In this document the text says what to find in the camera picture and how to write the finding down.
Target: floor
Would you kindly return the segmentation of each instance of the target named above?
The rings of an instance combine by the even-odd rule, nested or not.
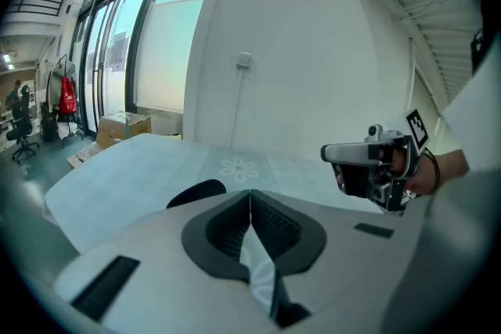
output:
[[[68,174],[67,157],[92,143],[90,138],[43,142],[40,150],[19,166],[11,156],[17,146],[0,153],[0,232],[20,273],[51,285],[77,251],[59,227],[41,215],[47,191]]]

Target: office chair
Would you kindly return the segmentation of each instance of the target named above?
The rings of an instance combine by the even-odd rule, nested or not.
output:
[[[13,110],[13,117],[15,120],[12,121],[13,130],[7,132],[8,141],[17,141],[20,144],[20,148],[13,153],[13,161],[20,164],[20,157],[23,153],[31,153],[33,155],[36,152],[31,148],[32,146],[37,146],[40,149],[40,145],[37,142],[29,142],[27,136],[33,131],[33,125],[31,124],[29,105],[30,105],[30,88],[24,85],[21,88],[21,107],[19,111]]]

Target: flower pattern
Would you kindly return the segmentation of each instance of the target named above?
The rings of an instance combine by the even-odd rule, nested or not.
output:
[[[258,173],[254,168],[256,167],[255,163],[247,162],[244,163],[240,157],[236,157],[233,159],[233,162],[230,160],[222,160],[221,164],[225,167],[221,171],[219,171],[220,175],[234,175],[235,181],[239,184],[245,182],[246,177],[249,178],[257,178]]]

